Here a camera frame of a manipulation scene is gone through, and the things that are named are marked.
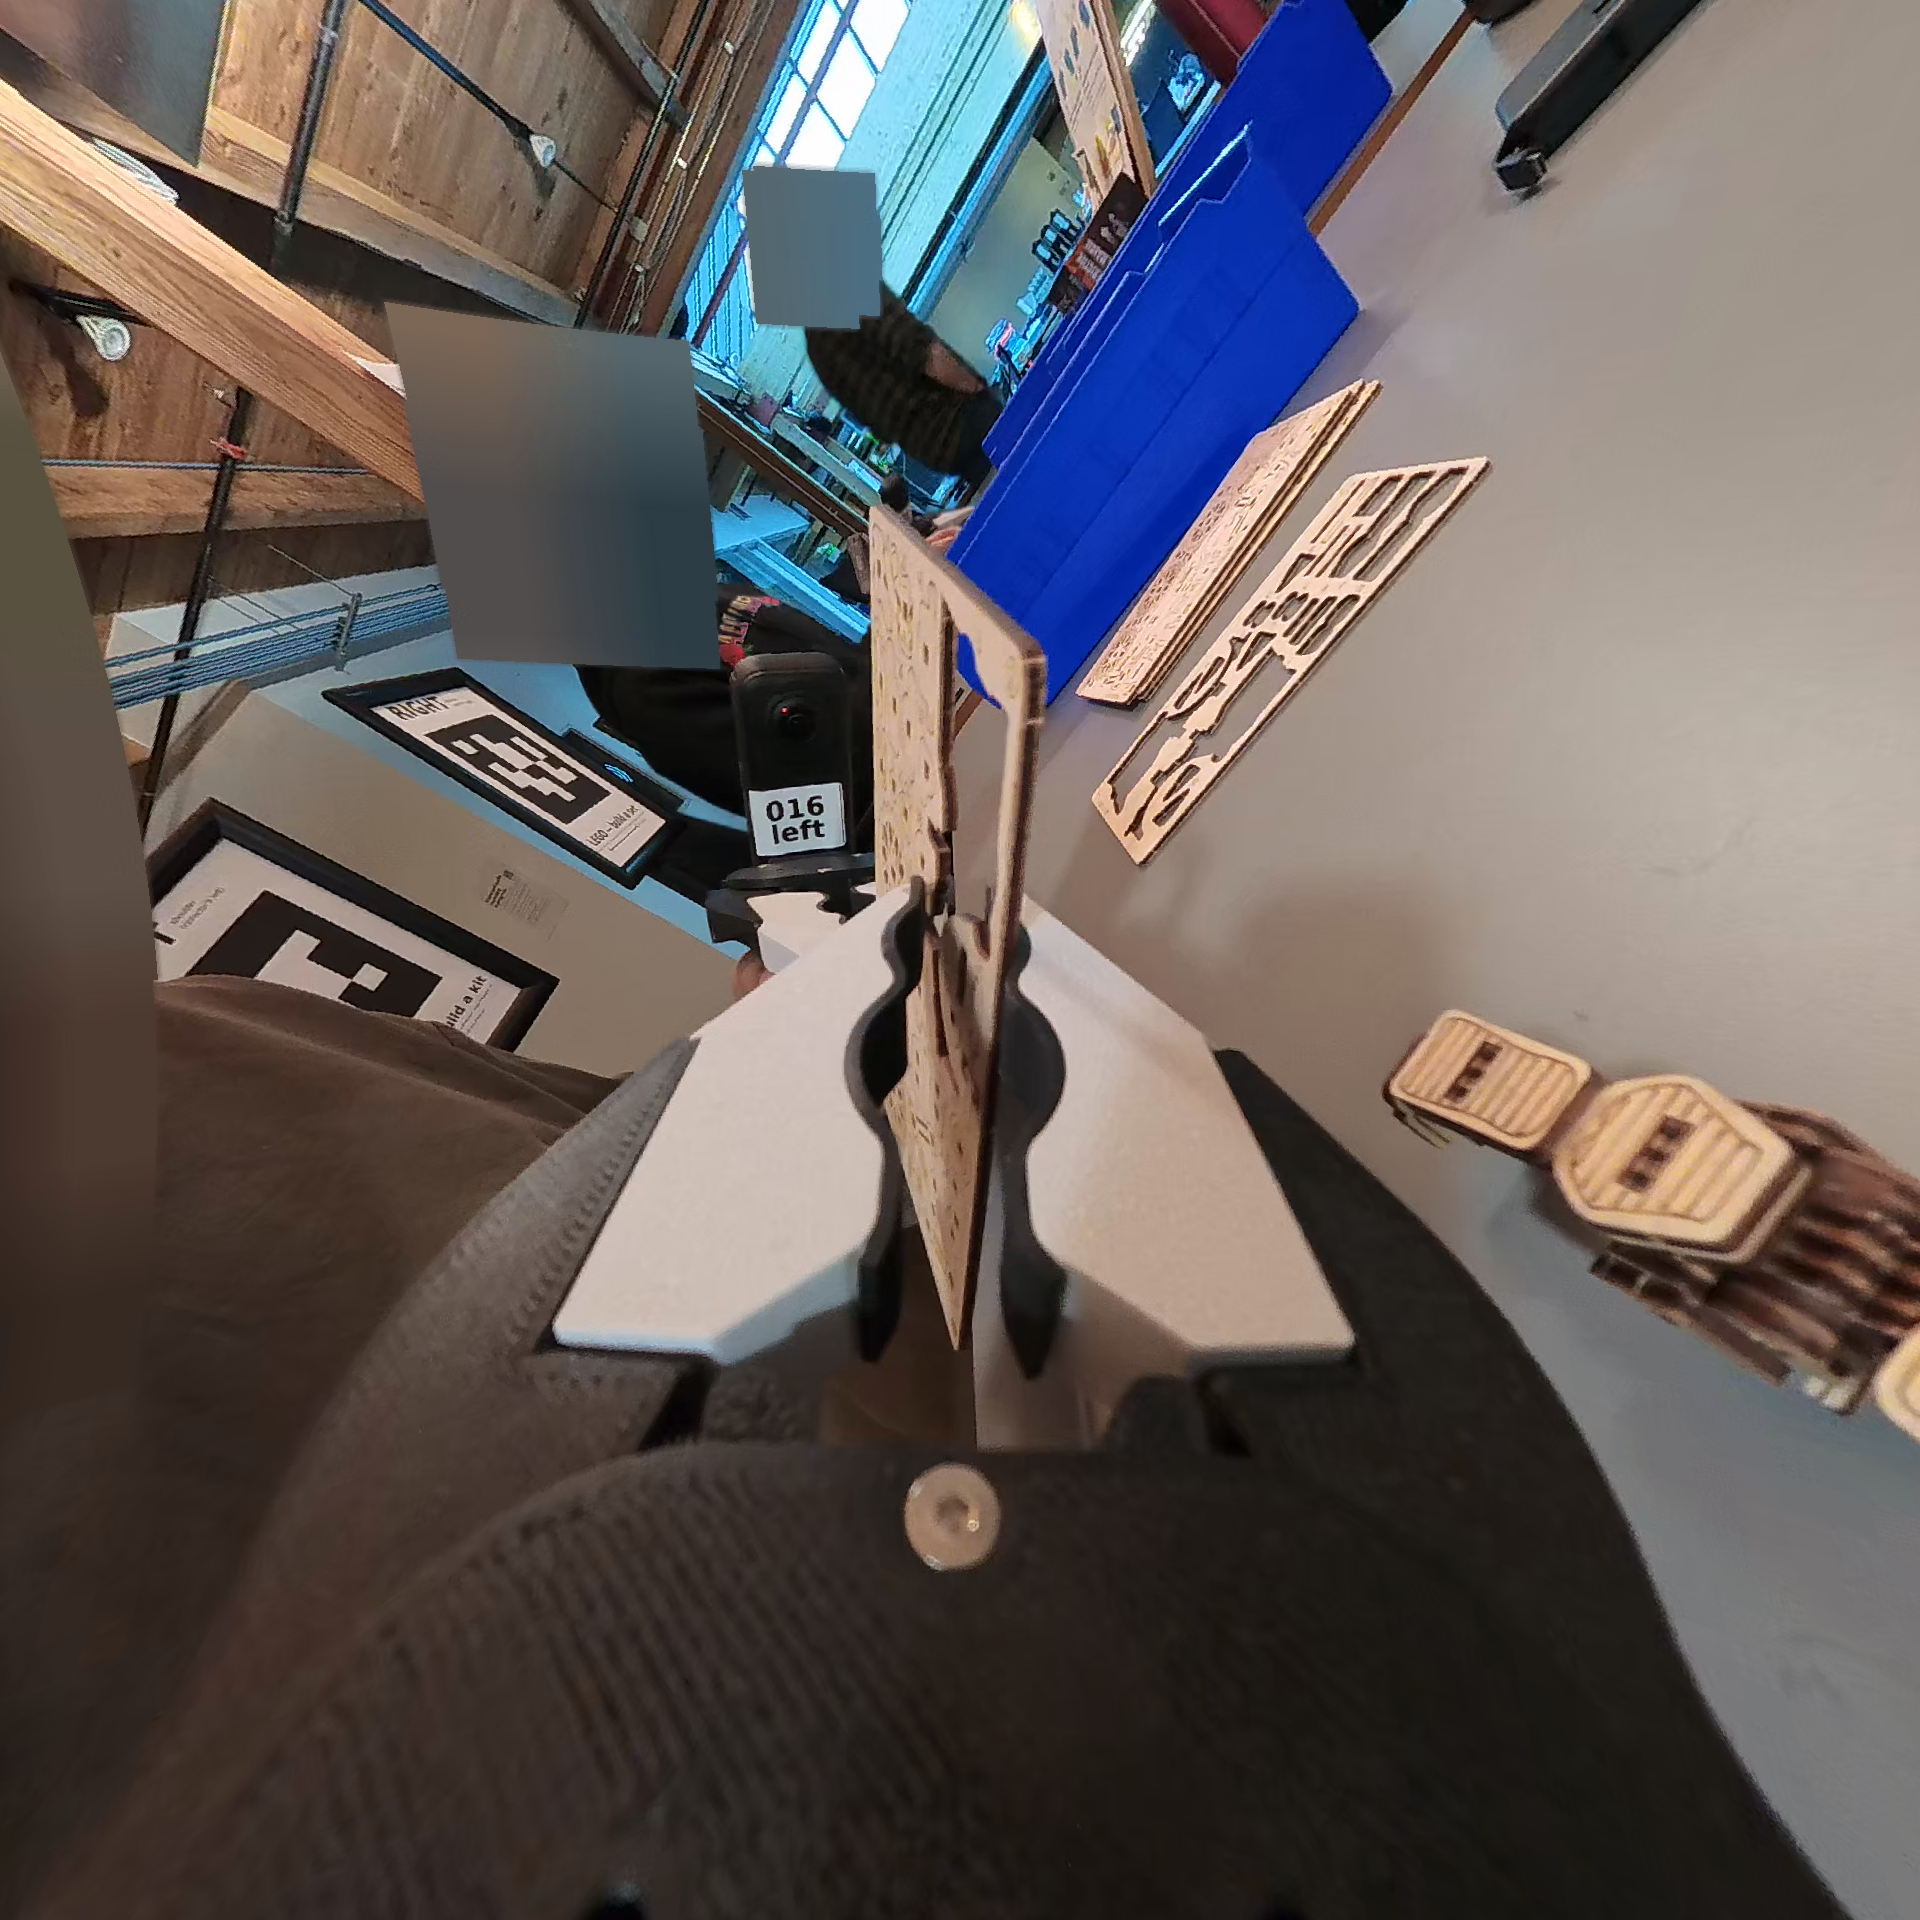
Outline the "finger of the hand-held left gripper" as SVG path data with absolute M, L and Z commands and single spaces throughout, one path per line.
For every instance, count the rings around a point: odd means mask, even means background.
M 758 897 L 754 947 L 768 977 L 792 969 L 803 956 L 823 947 L 841 927 L 873 906 L 873 897 L 838 902 L 831 897 Z

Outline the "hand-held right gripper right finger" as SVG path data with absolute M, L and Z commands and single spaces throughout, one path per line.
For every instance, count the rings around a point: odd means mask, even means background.
M 998 1076 L 977 1279 L 983 1450 L 1092 1450 L 1145 1378 L 1354 1356 L 1209 1040 L 1034 903 Z

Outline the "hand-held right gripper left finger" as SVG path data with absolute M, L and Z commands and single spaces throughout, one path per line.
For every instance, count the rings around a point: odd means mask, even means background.
M 906 1076 L 926 887 L 866 906 L 708 1022 L 551 1332 L 738 1364 L 796 1338 L 886 1356 L 902 1316 Z

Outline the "wooden puzzle sheet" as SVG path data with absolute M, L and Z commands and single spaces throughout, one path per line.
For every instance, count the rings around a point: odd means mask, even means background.
M 907 1198 L 956 1348 L 977 1303 L 1006 983 L 1025 910 L 1025 854 L 1044 723 L 1042 650 L 902 515 L 868 515 L 876 887 L 919 889 L 919 985 L 906 1071 L 887 1097 Z M 953 891 L 959 643 L 1004 716 L 994 878 L 986 918 Z

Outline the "framed marker poster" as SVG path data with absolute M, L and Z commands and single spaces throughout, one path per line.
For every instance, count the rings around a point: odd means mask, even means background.
M 687 824 L 678 795 L 569 747 L 462 668 L 330 688 L 326 697 L 623 889 L 680 849 Z
M 217 800 L 146 859 L 160 980 L 226 977 L 515 1052 L 561 980 Z

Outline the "person's olive clothing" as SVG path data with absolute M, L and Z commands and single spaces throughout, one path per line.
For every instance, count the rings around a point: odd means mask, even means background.
M 132 1375 L 4 1440 L 4 1916 L 118 1798 L 398 1297 L 624 1079 L 231 977 L 160 983 L 155 1027 Z

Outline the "stack of wooden puzzle sheets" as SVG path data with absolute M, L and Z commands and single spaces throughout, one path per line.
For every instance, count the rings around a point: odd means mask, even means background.
M 1358 380 L 1247 444 L 1088 668 L 1081 699 L 1131 708 L 1166 679 L 1382 391 Z

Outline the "blue plastic bin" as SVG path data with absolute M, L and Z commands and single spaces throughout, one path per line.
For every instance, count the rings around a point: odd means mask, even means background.
M 1234 143 L 1311 216 L 1387 108 L 1393 87 L 1345 2 L 1166 2 L 1179 41 L 1218 94 L 1160 166 L 1156 202 L 1172 204 Z
M 952 548 L 1041 646 L 1050 702 L 1360 311 L 1252 128 L 1134 240 Z

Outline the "wooden robot model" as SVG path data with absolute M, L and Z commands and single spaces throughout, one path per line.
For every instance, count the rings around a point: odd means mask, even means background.
M 1383 1099 L 1548 1180 L 1592 1272 L 1670 1327 L 1840 1418 L 1918 1438 L 1918 1182 L 1835 1120 L 1682 1072 L 1609 1079 L 1446 1010 Z

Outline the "wooden sign board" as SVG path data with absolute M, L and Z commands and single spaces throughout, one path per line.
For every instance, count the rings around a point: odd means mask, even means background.
M 1034 2 L 1074 166 L 1092 204 L 1127 178 L 1143 198 L 1156 169 L 1114 2 Z

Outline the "wooden beam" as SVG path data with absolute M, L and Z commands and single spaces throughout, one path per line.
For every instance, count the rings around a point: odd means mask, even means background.
M 2 86 L 2 226 L 424 500 L 406 395 L 291 287 Z

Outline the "black case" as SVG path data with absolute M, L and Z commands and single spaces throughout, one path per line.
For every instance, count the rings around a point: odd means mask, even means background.
M 1604 108 L 1698 2 L 1580 2 L 1495 100 L 1502 191 L 1521 202 L 1548 162 Z

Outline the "empty wooden sheet frame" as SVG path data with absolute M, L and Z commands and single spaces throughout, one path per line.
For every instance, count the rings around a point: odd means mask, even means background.
M 1164 851 L 1488 470 L 1452 460 L 1363 471 L 1332 494 L 1095 788 L 1095 817 L 1131 865 Z

